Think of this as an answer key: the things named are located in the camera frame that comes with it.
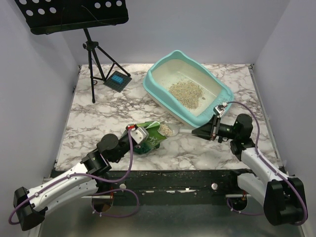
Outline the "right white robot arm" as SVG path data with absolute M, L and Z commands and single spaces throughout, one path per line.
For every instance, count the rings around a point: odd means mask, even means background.
M 252 170 L 230 178 L 227 181 L 230 192 L 249 193 L 262 205 L 265 217 L 274 226 L 303 224 L 308 218 L 303 182 L 281 172 L 262 155 L 250 137 L 252 130 L 252 118 L 247 114 L 238 115 L 233 125 L 221 123 L 220 117 L 214 115 L 192 134 L 219 142 L 228 139 L 232 153 Z

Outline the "green litter bag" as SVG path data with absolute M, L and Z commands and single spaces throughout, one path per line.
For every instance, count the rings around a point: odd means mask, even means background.
M 159 133 L 160 122 L 159 121 L 148 121 L 144 123 L 134 124 L 135 128 L 142 127 L 147 133 L 148 137 L 140 145 L 134 148 L 134 153 L 143 155 L 147 154 L 152 150 L 156 150 L 160 147 L 160 143 L 167 139 L 166 136 Z

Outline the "clear plastic scoop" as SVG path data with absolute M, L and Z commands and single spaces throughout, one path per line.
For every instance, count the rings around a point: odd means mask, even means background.
M 165 137 L 173 137 L 178 134 L 192 134 L 192 128 L 186 126 L 178 126 L 173 123 L 161 123 L 158 133 Z

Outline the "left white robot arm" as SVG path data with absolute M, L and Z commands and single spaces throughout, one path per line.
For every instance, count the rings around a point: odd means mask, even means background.
M 126 153 L 133 155 L 134 147 L 142 140 L 140 133 L 132 129 L 121 138 L 107 134 L 93 151 L 68 171 L 35 188 L 16 189 L 9 224 L 19 225 L 21 230 L 28 231 L 41 224 L 49 212 L 63 204 L 86 195 L 106 194 L 109 184 L 121 183 L 131 170 L 129 167 L 121 178 L 108 179 L 106 175 L 111 169 L 110 164 L 118 163 Z

